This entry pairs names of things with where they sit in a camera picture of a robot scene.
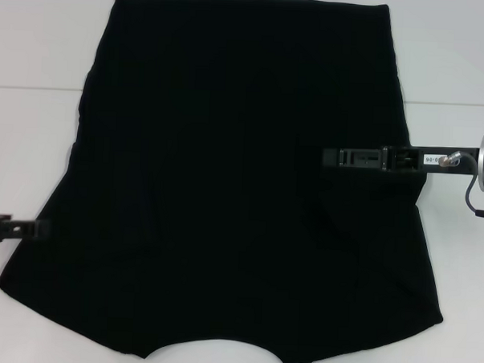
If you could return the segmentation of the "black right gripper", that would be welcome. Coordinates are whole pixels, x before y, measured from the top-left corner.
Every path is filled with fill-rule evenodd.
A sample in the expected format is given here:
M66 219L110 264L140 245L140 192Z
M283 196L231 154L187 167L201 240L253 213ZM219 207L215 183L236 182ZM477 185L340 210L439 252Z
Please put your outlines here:
M391 146L379 149L324 149L322 167L381 169L398 173L439 173L453 175L473 175L470 159L460 159L447 167L442 167L439 160L461 151L478 159L476 148L454 147L400 147Z

